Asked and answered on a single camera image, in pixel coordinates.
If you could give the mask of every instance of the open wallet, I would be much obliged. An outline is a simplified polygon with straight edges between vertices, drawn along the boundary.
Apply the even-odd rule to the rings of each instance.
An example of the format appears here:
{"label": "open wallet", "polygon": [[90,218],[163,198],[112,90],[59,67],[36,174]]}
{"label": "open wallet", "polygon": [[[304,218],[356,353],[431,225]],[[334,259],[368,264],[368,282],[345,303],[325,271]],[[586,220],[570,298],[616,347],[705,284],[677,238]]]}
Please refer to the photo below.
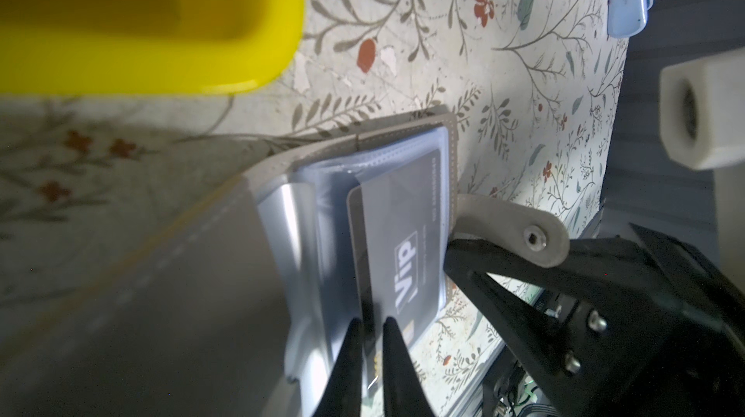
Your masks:
{"label": "open wallet", "polygon": [[[0,413],[312,415],[350,321],[361,318],[365,334],[372,332],[370,341],[362,342],[372,358],[379,354],[382,320],[389,314],[409,348],[426,319],[434,320],[444,306],[438,287],[453,233],[486,239],[538,266],[560,264],[569,239],[554,215],[458,195],[456,127],[455,116],[437,114],[311,143],[235,176],[94,286],[0,346]],[[442,192],[439,211],[432,210],[437,229],[429,233],[439,238],[440,244],[431,246],[439,266],[417,272],[436,288],[421,295],[427,301],[416,307],[411,317],[416,320],[406,317],[403,301],[396,302],[399,294],[413,299],[410,293],[391,291],[390,306],[373,301],[365,307],[376,277],[368,265],[382,247],[371,243],[368,213],[387,212],[393,219],[400,211],[365,203],[385,200],[381,173],[399,170],[396,147],[413,143],[423,147],[406,152],[411,160],[423,157],[417,173],[424,176],[435,164],[442,170],[440,179],[433,173],[428,181]],[[338,171],[337,160],[361,157],[360,163],[368,164],[382,151],[394,157],[385,166],[329,173]],[[324,203],[327,193],[319,191],[329,183],[340,190],[333,194],[339,202],[333,211]],[[360,206],[364,217],[355,210]],[[360,221],[365,235],[356,229]],[[531,228],[540,228],[539,237]],[[405,262],[419,244],[413,234],[391,246]],[[336,240],[341,242],[331,247],[346,249],[329,252],[329,241]],[[392,276],[400,281],[407,274]],[[385,315],[369,323],[368,310],[380,308]],[[377,371],[362,373],[369,389]]]}

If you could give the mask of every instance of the red flower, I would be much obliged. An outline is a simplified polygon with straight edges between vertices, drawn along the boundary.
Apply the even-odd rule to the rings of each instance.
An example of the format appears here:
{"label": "red flower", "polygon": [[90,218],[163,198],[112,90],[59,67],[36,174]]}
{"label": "red flower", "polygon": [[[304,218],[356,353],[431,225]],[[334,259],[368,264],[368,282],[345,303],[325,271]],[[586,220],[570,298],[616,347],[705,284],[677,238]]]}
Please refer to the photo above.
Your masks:
{"label": "red flower", "polygon": [[129,159],[130,153],[137,148],[134,142],[126,142],[124,139],[117,139],[109,147],[109,153],[120,159]]}
{"label": "red flower", "polygon": [[357,55],[357,66],[363,73],[370,71],[375,62],[375,41],[366,39],[360,44],[360,53]]}
{"label": "red flower", "polygon": [[485,28],[487,21],[494,19],[494,2],[491,0],[476,0],[473,13],[477,18],[481,18],[481,26]]}
{"label": "red flower", "polygon": [[548,181],[551,178],[551,162],[546,162],[546,166],[543,169],[543,182]]}
{"label": "red flower", "polygon": [[60,197],[70,197],[72,194],[70,189],[63,188],[57,181],[49,181],[37,191],[50,203],[56,202]]}
{"label": "red flower", "polygon": [[67,140],[64,144],[65,147],[86,155],[92,142],[92,138],[89,138],[86,135],[81,135],[78,131],[70,130],[67,132]]}

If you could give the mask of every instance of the floral pattern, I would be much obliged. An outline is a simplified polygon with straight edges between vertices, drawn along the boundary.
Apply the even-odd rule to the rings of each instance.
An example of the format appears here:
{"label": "floral pattern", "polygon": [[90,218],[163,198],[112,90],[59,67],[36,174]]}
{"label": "floral pattern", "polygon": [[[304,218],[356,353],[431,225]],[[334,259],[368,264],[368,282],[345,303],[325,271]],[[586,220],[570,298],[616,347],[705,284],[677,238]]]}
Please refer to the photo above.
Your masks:
{"label": "floral pattern", "polygon": [[[579,235],[627,50],[606,36],[606,2],[306,0],[293,63],[249,94],[0,98],[0,344],[267,156],[442,111],[457,118],[460,192],[551,211]],[[439,415],[501,344],[447,292],[411,352]],[[382,415],[381,393],[363,413]]]}

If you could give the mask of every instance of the yellow tray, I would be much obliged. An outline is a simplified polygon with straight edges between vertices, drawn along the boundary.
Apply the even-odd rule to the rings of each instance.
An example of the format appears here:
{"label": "yellow tray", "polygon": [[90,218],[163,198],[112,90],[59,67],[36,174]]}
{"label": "yellow tray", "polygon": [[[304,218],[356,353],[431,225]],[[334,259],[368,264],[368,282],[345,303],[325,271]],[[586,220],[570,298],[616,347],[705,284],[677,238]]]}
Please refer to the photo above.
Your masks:
{"label": "yellow tray", "polygon": [[0,92],[225,93],[284,69],[303,0],[0,0]]}

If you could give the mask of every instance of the floral tablecloth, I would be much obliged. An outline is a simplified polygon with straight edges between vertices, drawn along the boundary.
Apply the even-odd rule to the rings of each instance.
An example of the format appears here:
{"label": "floral tablecloth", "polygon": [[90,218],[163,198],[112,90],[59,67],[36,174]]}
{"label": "floral tablecloth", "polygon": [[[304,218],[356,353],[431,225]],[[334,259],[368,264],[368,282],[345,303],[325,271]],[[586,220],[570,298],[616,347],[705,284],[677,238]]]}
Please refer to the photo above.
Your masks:
{"label": "floral tablecloth", "polygon": [[[606,1],[306,0],[293,63],[249,94],[0,99],[0,345],[236,173],[394,115],[451,110],[461,192],[551,211],[579,235],[627,49],[607,36]],[[436,413],[499,343],[449,286],[413,351]],[[381,414],[381,393],[364,412]]]}

